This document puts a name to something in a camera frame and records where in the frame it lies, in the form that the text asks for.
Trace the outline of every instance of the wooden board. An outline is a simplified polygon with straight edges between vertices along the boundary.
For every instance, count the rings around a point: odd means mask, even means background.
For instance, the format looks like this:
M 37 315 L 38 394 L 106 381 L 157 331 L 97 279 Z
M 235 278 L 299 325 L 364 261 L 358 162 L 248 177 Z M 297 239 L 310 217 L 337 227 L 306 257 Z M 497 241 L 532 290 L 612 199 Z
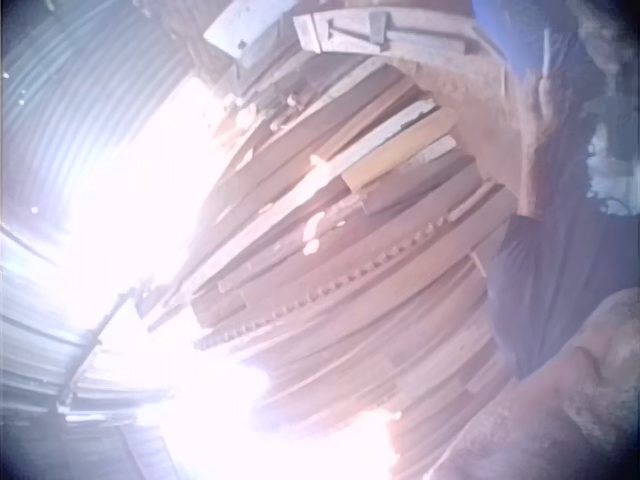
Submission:
M 271 312 L 277 311 L 280 316 L 283 305 L 287 306 L 289 314 L 295 312 L 296 320 L 300 320 L 304 318 L 301 308 L 291 308 L 299 301 L 303 301 L 306 310 L 313 312 L 325 306 L 326 301 L 336 302 L 346 298 L 354 289 L 373 281 L 377 276 L 383 276 L 386 270 L 401 261 L 403 256 L 411 254 L 421 242 L 428 241 L 430 237 L 426 232 L 431 222 L 437 221 L 449 209 L 471 195 L 481 182 L 477 168 L 475 165 L 470 165 L 427 198 L 395 217 L 378 234 L 369 235 L 344 250 L 312 274 L 302 276 L 277 292 L 270 292 L 269 295 L 262 293 L 256 299 L 245 296 L 245 300 L 255 305 L 255 308 L 229 319 L 221 325 L 220 334 L 234 331 L 247 322 L 260 320 L 264 315 L 271 320 Z M 414 245 L 413 240 L 417 234 L 421 237 L 416 246 L 405 248 L 404 243 L 407 240 Z M 378 266 L 368 268 L 374 260 Z M 341 288 L 333 288 L 338 281 L 343 284 Z M 308 301 L 310 294 L 316 295 L 312 302 Z
M 480 238 L 493 231 L 514 208 L 513 196 L 501 189 L 490 195 L 474 214 L 452 226 L 426 251 L 407 262 L 371 286 L 357 302 L 347 302 L 336 311 L 336 320 L 343 322 L 344 335 L 366 327 L 382 314 L 406 301 L 415 293 L 444 274 L 463 258 Z M 333 336 L 330 330 L 316 332 L 318 344 L 328 345 Z
M 336 255 L 341 254 L 347 248 L 358 243 L 368 235 L 380 228 L 386 228 L 391 215 L 376 215 L 370 217 L 364 213 L 352 216 L 346 224 L 334 228 L 325 235 L 316 238 L 318 250 L 309 254 L 300 248 L 294 255 L 287 258 L 267 274 L 249 282 L 242 287 L 241 293 L 250 307 L 259 306 L 263 302 L 265 292 L 283 288 L 288 290 L 290 283 L 297 282 L 300 278 L 313 275 L 316 269 L 333 261 Z
M 342 179 L 352 192 L 358 192 L 366 184 L 446 135 L 455 125 L 456 118 L 456 113 L 450 108 L 437 110 L 364 157 L 344 172 Z
M 247 166 L 214 187 L 203 203 L 199 223 L 215 223 L 225 210 L 237 204 L 260 182 L 312 142 L 360 111 L 400 78 L 401 74 L 393 67 L 377 70 L 347 91 L 338 101 L 325 105 L 306 121 L 288 130 L 285 136 L 266 144 Z
M 460 150 L 453 150 L 433 163 L 418 164 L 407 170 L 394 169 L 360 192 L 362 205 L 370 215 L 390 208 L 404 208 L 445 183 L 471 162 L 471 157 L 464 156 Z
M 242 324 L 243 321 L 250 317 L 259 316 L 259 314 L 269 314 L 282 305 L 295 303 L 296 300 L 305 298 L 310 292 L 322 289 L 337 279 L 349 277 L 352 272 L 361 269 L 372 259 L 381 256 L 383 252 L 410 238 L 417 231 L 428 227 L 430 222 L 436 222 L 447 213 L 448 209 L 453 208 L 458 202 L 470 195 L 480 183 L 481 179 L 477 168 L 475 165 L 470 165 L 440 189 L 391 220 L 385 225 L 384 230 L 355 243 L 333 258 L 331 262 L 312 273 L 301 276 L 286 288 L 272 292 L 268 297 L 265 297 L 264 292 L 256 292 L 254 296 L 249 296 L 245 292 L 245 301 L 255 305 L 255 311 L 241 313 L 231 319 L 225 327 L 230 328 L 232 323 Z
M 275 202 L 269 210 L 261 214 L 241 232 L 229 239 L 193 275 L 186 278 L 172 301 L 178 304 L 189 301 L 191 295 L 201 285 L 220 272 L 229 262 L 269 232 L 296 208 L 310 200 L 331 180 L 341 175 L 381 143 L 395 136 L 404 124 L 431 111 L 433 106 L 433 102 L 427 100 L 420 100 L 410 105 L 337 155 L 331 162 L 312 170 L 290 192 Z M 257 162 L 251 162 L 247 167 L 252 164 L 257 164 Z
M 484 72 L 501 65 L 478 34 L 473 19 L 434 10 L 385 6 L 315 12 L 310 14 L 314 30 L 298 33 L 315 34 L 315 39 L 303 42 L 317 43 L 323 52 L 375 53 L 362 42 L 344 38 L 346 34 L 350 38 L 369 39 L 369 15 L 372 13 L 387 14 L 388 29 L 397 32 L 396 40 L 393 40 L 387 31 L 384 48 L 379 52 L 381 56 L 416 61 L 464 74 Z M 333 31 L 342 35 L 332 35 L 330 32 Z
M 387 39 L 392 43 L 415 45 L 421 48 L 445 50 L 447 52 L 464 55 L 466 43 L 459 38 L 436 35 L 429 32 L 409 32 L 402 30 L 388 30 Z
M 211 327 L 241 312 L 246 304 L 238 293 L 222 295 L 213 290 L 195 297 L 191 308 L 201 326 Z
M 316 225 L 316 237 L 322 237 L 336 224 L 346 221 L 350 215 L 362 209 L 360 199 L 356 195 L 349 195 L 340 200 L 327 211 L 324 212 L 322 218 Z M 279 238 L 275 243 L 269 245 L 264 250 L 257 253 L 249 261 L 231 272 L 218 282 L 218 288 L 221 292 L 227 292 L 237 288 L 252 277 L 263 273 L 270 267 L 280 263 L 290 255 L 301 250 L 304 246 L 304 231 L 306 223 Z
M 402 79 L 379 97 L 352 116 L 345 124 L 339 126 L 335 133 L 318 140 L 308 149 L 297 155 L 281 168 L 276 175 L 271 175 L 252 192 L 250 192 L 228 215 L 219 219 L 215 225 L 200 232 L 194 239 L 190 249 L 190 261 L 185 264 L 185 271 L 197 261 L 204 258 L 207 252 L 222 244 L 231 234 L 236 232 L 245 222 L 255 216 L 261 208 L 277 200 L 288 188 L 308 173 L 314 164 L 311 154 L 321 159 L 332 159 L 335 154 L 351 142 L 358 133 L 371 122 L 375 122 L 398 99 L 414 88 L 409 79 Z

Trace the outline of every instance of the person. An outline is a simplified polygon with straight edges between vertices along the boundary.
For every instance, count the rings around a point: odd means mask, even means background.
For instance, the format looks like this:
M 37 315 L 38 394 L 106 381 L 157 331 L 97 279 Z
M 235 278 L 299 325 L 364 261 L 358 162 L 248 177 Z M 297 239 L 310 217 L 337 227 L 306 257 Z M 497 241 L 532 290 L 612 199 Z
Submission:
M 562 349 L 603 299 L 638 286 L 637 100 L 611 88 L 610 72 L 592 59 L 580 18 L 564 2 L 474 0 L 473 6 L 480 28 L 524 85 L 518 209 L 488 277 L 496 342 L 524 379 Z M 621 132 L 621 119 L 636 127 Z M 603 141 L 603 131 L 616 141 Z M 594 165 L 605 165 L 605 177 L 613 175 L 611 165 L 622 168 L 625 191 L 636 197 L 594 188 L 603 184 Z

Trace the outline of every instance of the wooden plank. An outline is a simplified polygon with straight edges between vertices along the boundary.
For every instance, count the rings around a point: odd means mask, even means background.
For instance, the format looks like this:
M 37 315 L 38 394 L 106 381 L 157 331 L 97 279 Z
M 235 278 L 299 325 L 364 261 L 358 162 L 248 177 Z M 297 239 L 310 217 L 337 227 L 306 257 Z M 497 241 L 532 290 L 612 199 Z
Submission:
M 191 301 L 191 308 L 200 325 L 211 327 L 241 312 L 246 304 L 238 293 L 221 295 L 214 290 L 195 297 Z
M 406 77 L 403 78 L 351 117 L 343 127 L 324 143 L 316 152 L 316 156 L 324 161 L 331 160 L 365 128 L 379 120 L 392 106 L 413 92 L 418 92 L 413 81 Z
M 433 106 L 433 102 L 427 100 L 420 100 L 410 105 L 337 155 L 331 162 L 312 170 L 293 190 L 275 202 L 268 211 L 256 218 L 217 250 L 191 277 L 185 279 L 173 301 L 176 303 L 189 301 L 193 292 L 202 284 L 221 271 L 229 262 L 280 223 L 287 215 L 310 200 L 331 180 L 341 175 L 381 143 L 395 136 L 404 124 L 431 111 Z
M 416 45 L 421 48 L 433 48 L 436 50 L 446 50 L 447 52 L 464 55 L 467 46 L 460 38 L 445 37 L 443 35 L 432 34 L 430 32 L 407 32 L 401 30 L 388 30 L 387 39 L 393 43 L 404 43 Z
M 491 260 L 498 252 L 506 233 L 507 224 L 504 223 L 491 235 L 485 238 L 482 243 L 480 243 L 471 252 L 471 258 L 478 267 L 478 270 L 480 270 L 480 273 L 482 273 L 482 276 L 485 278 L 489 275 L 489 265 L 491 264 Z
M 292 157 L 360 111 L 400 78 L 401 74 L 393 67 L 378 70 L 346 92 L 339 101 L 326 105 L 305 122 L 292 127 L 286 136 L 266 144 L 252 162 L 211 191 L 202 206 L 199 223 L 215 222 L 225 210 L 237 204 Z
M 458 205 L 455 210 L 449 212 L 447 215 L 448 222 L 457 222 L 460 218 L 464 217 L 468 212 L 473 210 L 475 205 L 481 198 L 484 198 L 496 186 L 493 180 L 485 181 L 473 195 L 467 198 L 463 203 Z
M 444 107 L 403 130 L 342 174 L 352 192 L 392 170 L 446 135 L 455 124 L 454 110 Z
M 332 45 L 340 45 L 335 47 L 340 52 L 376 55 L 382 51 L 380 45 L 338 28 L 329 27 L 329 39 Z
M 219 182 L 226 181 L 237 170 L 240 170 L 246 156 L 253 155 L 272 134 L 269 120 L 267 118 L 259 119 L 245 134 L 245 138 L 240 141 L 235 150 L 230 153 L 231 160 L 220 176 Z
M 307 108 L 296 120 L 297 123 L 303 121 L 325 105 L 331 103 L 336 98 L 341 97 L 357 84 L 366 79 L 369 75 L 387 66 L 387 62 L 382 58 L 371 57 L 362 64 L 358 65 L 348 75 L 345 75 L 334 85 L 329 88 L 318 100 L 316 100 L 309 108 Z
M 471 163 L 471 157 L 453 150 L 436 162 L 418 164 L 407 170 L 394 169 L 360 193 L 364 210 L 372 215 L 389 208 L 404 208 Z
M 249 193 L 229 215 L 220 219 L 217 224 L 204 229 L 199 238 L 191 245 L 190 261 L 185 264 L 185 270 L 191 268 L 197 259 L 203 258 L 208 251 L 214 250 L 222 244 L 229 235 L 237 231 L 246 221 L 254 216 L 262 207 L 278 196 L 282 195 L 303 175 L 313 168 L 309 160 L 310 153 L 317 157 L 329 160 L 351 142 L 358 133 L 364 130 L 371 122 L 375 122 L 384 112 L 395 104 L 399 98 L 411 91 L 414 84 L 408 78 L 400 80 L 390 89 L 384 91 L 378 98 L 366 105 L 362 110 L 351 117 L 328 139 L 319 141 L 321 145 L 312 144 L 309 149 L 297 155 L 292 161 L 281 168 L 277 175 L 272 175 Z
M 514 198 L 506 190 L 492 194 L 475 214 L 452 226 L 426 251 L 361 293 L 358 302 L 346 302 L 340 311 L 334 312 L 336 321 L 343 324 L 344 335 L 366 327 L 444 274 L 480 238 L 503 222 L 513 207 Z M 333 340 L 330 330 L 316 332 L 315 335 L 314 341 L 318 345 L 328 345 Z
M 386 41 L 387 18 L 387 12 L 369 13 L 369 39 L 372 43 L 382 45 Z
M 368 38 L 370 33 L 369 15 L 372 12 L 386 12 L 389 15 L 389 25 L 392 25 L 396 31 L 430 34 L 457 40 L 467 44 L 469 50 L 473 50 L 472 55 L 464 55 L 458 53 L 461 44 L 457 44 L 455 47 L 451 44 L 449 45 L 450 49 L 446 50 L 425 48 L 424 45 L 406 41 L 391 41 L 387 38 L 384 48 L 379 53 L 381 56 L 425 63 L 465 75 L 494 71 L 501 65 L 501 62 L 494 58 L 493 52 L 486 48 L 486 42 L 474 28 L 475 21 L 473 19 L 421 8 L 385 6 L 316 12 L 313 14 L 313 18 L 322 51 L 348 50 L 358 52 L 359 50 L 354 48 L 352 43 L 331 38 L 323 32 L 328 32 L 331 26 L 354 36 Z
M 315 12 L 313 18 L 318 31 L 323 28 L 321 25 L 331 24 L 334 28 L 368 37 L 370 31 L 369 15 L 374 12 L 387 14 L 389 16 L 388 24 L 392 25 L 395 30 L 426 31 L 469 39 L 477 38 L 474 19 L 422 8 L 392 6 L 342 8 Z M 319 39 L 322 42 L 323 37 L 320 34 Z
M 345 221 L 350 215 L 362 209 L 360 199 L 356 195 L 349 195 L 340 200 L 330 209 L 324 212 L 316 226 L 316 237 L 321 238 L 336 224 Z M 279 238 L 274 244 L 269 245 L 264 250 L 257 253 L 241 267 L 231 272 L 218 282 L 218 289 L 227 292 L 237 288 L 252 277 L 264 272 L 268 268 L 276 265 L 296 251 L 303 245 L 303 236 L 306 224 L 302 224 L 290 233 Z
M 288 291 L 288 284 L 296 283 L 307 275 L 313 275 L 317 268 L 333 261 L 336 255 L 353 244 L 358 243 L 377 229 L 386 228 L 391 216 L 387 214 L 370 217 L 364 213 L 353 216 L 346 225 L 318 238 L 316 253 L 305 254 L 301 248 L 295 255 L 274 267 L 266 275 L 242 287 L 242 297 L 250 307 L 256 304 L 259 307 L 263 303 L 265 292 L 279 287 Z
M 298 40 L 300 40 L 300 46 L 302 48 L 315 53 L 322 53 L 316 27 L 313 22 L 313 15 L 307 14 L 293 17 L 293 25 L 296 27 Z
M 255 308 L 230 319 L 224 325 L 223 331 L 240 328 L 244 323 L 260 318 L 265 313 L 276 311 L 282 305 L 291 305 L 298 300 L 305 299 L 310 292 L 322 290 L 338 279 L 353 277 L 352 281 L 362 281 L 363 275 L 360 272 L 367 263 L 401 244 L 403 240 L 412 238 L 416 232 L 421 232 L 431 222 L 437 221 L 450 208 L 471 195 L 481 182 L 482 179 L 476 166 L 470 165 L 425 199 L 391 220 L 384 230 L 357 242 L 337 255 L 331 262 L 316 269 L 312 274 L 304 275 L 286 288 L 271 292 L 268 296 L 264 292 L 259 295 L 260 298 L 255 299 L 245 295 L 245 300 L 255 305 Z M 337 293 L 331 291 L 331 295 L 338 297 L 348 294 L 348 289 L 344 285 Z M 296 311 L 297 318 L 301 317 L 299 310 L 292 311 Z

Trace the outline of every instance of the dark wooden plank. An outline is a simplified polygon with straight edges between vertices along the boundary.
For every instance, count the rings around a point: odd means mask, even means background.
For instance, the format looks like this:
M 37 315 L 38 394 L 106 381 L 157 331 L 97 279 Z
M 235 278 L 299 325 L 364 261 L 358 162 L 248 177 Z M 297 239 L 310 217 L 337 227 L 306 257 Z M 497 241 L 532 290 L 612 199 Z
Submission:
M 230 263 L 235 261 L 242 252 L 251 248 L 265 234 L 285 220 L 292 212 L 304 205 L 314 195 L 322 190 L 332 180 L 340 176 L 345 170 L 358 162 L 373 149 L 386 142 L 389 138 L 398 134 L 404 125 L 415 121 L 433 109 L 433 102 L 419 100 L 394 115 L 392 118 L 367 133 L 358 142 L 350 145 L 345 151 L 336 155 L 330 162 L 324 162 L 314 168 L 295 187 L 277 200 L 269 209 L 260 212 L 258 217 L 248 224 L 242 231 L 229 239 L 220 249 L 209 257 L 204 263 L 195 260 L 201 258 L 194 255 L 187 260 L 185 267 L 178 276 L 180 286 L 175 295 L 170 299 L 172 304 L 182 304 L 189 301 L 190 297 L 203 284 L 210 281 Z M 200 264 L 197 271 L 187 275 L 195 266 Z
M 241 312 L 246 304 L 240 294 L 220 294 L 217 289 L 209 289 L 191 301 L 191 308 L 203 327 L 215 326 L 227 318 Z
M 396 169 L 381 177 L 372 188 L 361 192 L 362 204 L 368 214 L 405 206 L 419 200 L 426 192 L 443 184 L 472 162 L 460 150 L 441 158 L 418 164 L 415 168 Z
M 400 72 L 393 67 L 380 69 L 266 145 L 251 163 L 212 190 L 203 204 L 200 223 L 214 222 L 310 143 L 360 111 L 400 78 Z
M 384 230 L 375 235 L 369 235 L 344 250 L 331 262 L 316 269 L 312 274 L 302 276 L 286 289 L 271 292 L 268 296 L 265 296 L 264 293 L 256 295 L 255 300 L 262 298 L 262 301 L 255 303 L 253 309 L 247 310 L 227 322 L 225 329 L 232 328 L 232 325 L 242 325 L 256 316 L 264 315 L 265 312 L 276 311 L 283 305 L 295 303 L 320 287 L 329 285 L 342 277 L 348 277 L 352 272 L 359 270 L 393 245 L 411 237 L 415 232 L 427 227 L 430 222 L 437 221 L 455 205 L 471 195 L 480 184 L 481 178 L 476 166 L 470 165 L 421 202 L 390 221 Z
M 316 237 L 321 238 L 338 223 L 346 221 L 351 215 L 362 210 L 360 199 L 355 195 L 340 200 L 323 212 L 316 224 Z M 307 222 L 300 224 L 293 231 L 278 238 L 277 241 L 260 251 L 241 267 L 231 272 L 218 283 L 221 292 L 226 292 L 246 283 L 251 278 L 263 273 L 268 268 L 280 263 L 304 246 L 304 231 Z

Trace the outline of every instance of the corrugated metal sheet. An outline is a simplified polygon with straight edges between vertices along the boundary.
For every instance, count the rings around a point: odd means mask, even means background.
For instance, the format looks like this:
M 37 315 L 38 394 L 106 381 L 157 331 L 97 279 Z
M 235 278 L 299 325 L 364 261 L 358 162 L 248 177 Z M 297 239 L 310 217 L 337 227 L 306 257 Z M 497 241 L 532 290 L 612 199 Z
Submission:
M 128 0 L 68 0 L 44 17 L 3 57 L 3 416 L 51 410 L 94 341 L 100 318 L 71 323 L 59 266 L 74 189 L 192 68 L 188 52 Z M 105 376 L 82 385 L 72 411 L 130 410 L 160 396 Z
M 125 0 L 70 0 L 3 59 L 3 192 L 66 223 L 74 188 L 192 67 Z
M 180 478 L 154 427 L 137 425 L 3 426 L 7 448 L 24 478 L 42 480 L 169 480 Z

